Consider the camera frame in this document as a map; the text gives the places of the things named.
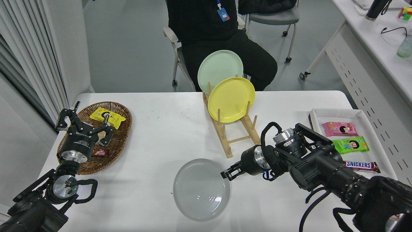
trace black bottle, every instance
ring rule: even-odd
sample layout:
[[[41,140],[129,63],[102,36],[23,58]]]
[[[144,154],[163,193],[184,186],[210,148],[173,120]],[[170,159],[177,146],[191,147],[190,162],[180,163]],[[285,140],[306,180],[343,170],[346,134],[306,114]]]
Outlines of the black bottle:
[[[372,21],[376,20],[385,6],[389,4],[388,2],[390,3],[392,0],[374,0],[365,18]]]

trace rubik's cube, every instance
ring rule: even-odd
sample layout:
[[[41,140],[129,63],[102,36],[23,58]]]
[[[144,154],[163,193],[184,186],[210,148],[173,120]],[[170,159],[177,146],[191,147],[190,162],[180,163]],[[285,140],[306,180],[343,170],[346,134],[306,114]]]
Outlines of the rubik's cube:
[[[412,17],[412,7],[404,7],[400,10],[398,18],[409,20]]]

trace id badge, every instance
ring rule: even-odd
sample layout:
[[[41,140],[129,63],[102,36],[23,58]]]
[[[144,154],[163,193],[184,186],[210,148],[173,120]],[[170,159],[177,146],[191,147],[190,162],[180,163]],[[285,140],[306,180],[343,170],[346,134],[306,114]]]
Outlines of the id badge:
[[[222,9],[218,9],[218,14],[223,22],[230,19],[229,15],[226,13],[226,10],[222,7]]]

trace snack packaging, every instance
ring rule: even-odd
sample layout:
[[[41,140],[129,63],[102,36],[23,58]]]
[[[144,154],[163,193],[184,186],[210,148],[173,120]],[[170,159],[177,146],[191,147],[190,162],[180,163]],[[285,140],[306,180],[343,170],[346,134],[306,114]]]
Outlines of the snack packaging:
[[[120,123],[123,122],[124,120],[126,120],[126,118],[124,118],[120,114],[117,114],[115,112],[111,112],[110,110],[106,110],[105,108],[102,108],[102,107],[97,108],[97,110],[95,110],[90,115],[90,118],[94,119],[94,120],[97,120],[97,121],[100,121],[100,122],[103,122],[104,117],[106,116],[106,114],[110,114],[108,123],[110,123],[110,125],[113,126],[116,129],[119,129]]]
[[[367,152],[369,151],[368,144],[363,136],[342,140],[332,140],[335,144],[335,149],[340,154],[346,154],[349,152]]]
[[[376,162],[363,163],[363,162],[353,162],[345,161],[346,167],[353,168],[355,171],[368,172],[368,173],[381,173]]]
[[[92,157],[109,157],[109,148],[94,148],[93,152],[91,153]]]
[[[326,122],[323,124],[326,137],[330,136],[359,136],[355,124],[347,122]]]

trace desk leg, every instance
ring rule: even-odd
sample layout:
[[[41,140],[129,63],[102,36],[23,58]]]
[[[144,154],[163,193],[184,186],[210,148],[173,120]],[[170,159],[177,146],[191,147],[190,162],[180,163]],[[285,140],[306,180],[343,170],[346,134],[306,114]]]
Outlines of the desk leg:
[[[322,48],[321,52],[316,56],[316,58],[313,60],[312,64],[309,66],[309,68],[304,72],[299,74],[299,78],[301,80],[305,80],[306,77],[312,73],[312,71],[318,66],[318,64],[323,60],[323,58],[326,55],[326,48],[329,46],[330,42],[335,38],[335,36],[339,33],[339,31],[343,28],[344,25],[346,25],[347,21],[345,20],[342,25],[335,31],[335,33],[332,35],[330,40],[326,43],[326,45]]]

